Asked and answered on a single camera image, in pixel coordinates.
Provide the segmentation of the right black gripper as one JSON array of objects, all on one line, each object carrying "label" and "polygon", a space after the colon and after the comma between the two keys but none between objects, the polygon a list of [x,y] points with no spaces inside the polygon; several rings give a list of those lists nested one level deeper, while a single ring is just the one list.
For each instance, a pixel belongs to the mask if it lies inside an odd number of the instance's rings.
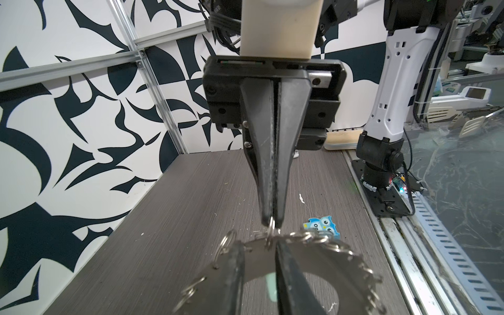
[{"label": "right black gripper", "polygon": [[261,222],[274,212],[274,83],[280,83],[276,127],[276,226],[283,224],[295,146],[319,150],[341,100],[346,69],[339,60],[211,56],[203,88],[218,130],[247,123],[248,160],[255,171]]}]

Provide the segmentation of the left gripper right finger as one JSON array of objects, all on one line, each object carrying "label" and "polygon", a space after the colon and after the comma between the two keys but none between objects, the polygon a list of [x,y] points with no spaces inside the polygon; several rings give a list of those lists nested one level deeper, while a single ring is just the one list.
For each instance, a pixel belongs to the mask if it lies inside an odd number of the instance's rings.
[{"label": "left gripper right finger", "polygon": [[278,314],[326,314],[285,241],[275,247]]}]

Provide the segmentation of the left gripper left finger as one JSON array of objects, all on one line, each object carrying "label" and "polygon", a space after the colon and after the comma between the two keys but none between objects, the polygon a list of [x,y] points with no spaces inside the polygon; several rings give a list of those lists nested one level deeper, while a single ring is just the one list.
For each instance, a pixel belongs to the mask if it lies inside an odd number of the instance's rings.
[{"label": "left gripper left finger", "polygon": [[185,314],[240,314],[245,284],[245,246],[236,241],[189,289]]}]

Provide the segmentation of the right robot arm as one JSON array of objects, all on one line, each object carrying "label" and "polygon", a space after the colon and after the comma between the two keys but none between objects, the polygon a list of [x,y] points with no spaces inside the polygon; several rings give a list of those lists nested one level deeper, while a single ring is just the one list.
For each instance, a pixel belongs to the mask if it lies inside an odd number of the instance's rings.
[{"label": "right robot arm", "polygon": [[[325,33],[355,17],[358,1],[201,1],[207,29],[232,56],[211,56],[203,89],[218,130],[243,131],[244,153],[258,192],[261,221],[280,228],[295,150],[324,143],[346,77],[336,60],[312,59]],[[403,127],[421,68],[461,1],[386,1],[383,70],[358,139],[362,182],[389,190],[404,165]]]}]

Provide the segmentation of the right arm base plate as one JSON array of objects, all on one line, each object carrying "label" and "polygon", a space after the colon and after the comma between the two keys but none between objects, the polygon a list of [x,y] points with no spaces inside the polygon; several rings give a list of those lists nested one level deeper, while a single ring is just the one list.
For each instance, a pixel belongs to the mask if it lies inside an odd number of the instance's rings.
[{"label": "right arm base plate", "polygon": [[389,181],[387,188],[375,188],[364,182],[366,164],[363,160],[353,160],[351,165],[376,217],[410,217],[416,212],[412,209],[409,194],[415,200],[426,188],[411,173],[407,176],[409,182],[406,182],[404,174],[399,173]]}]

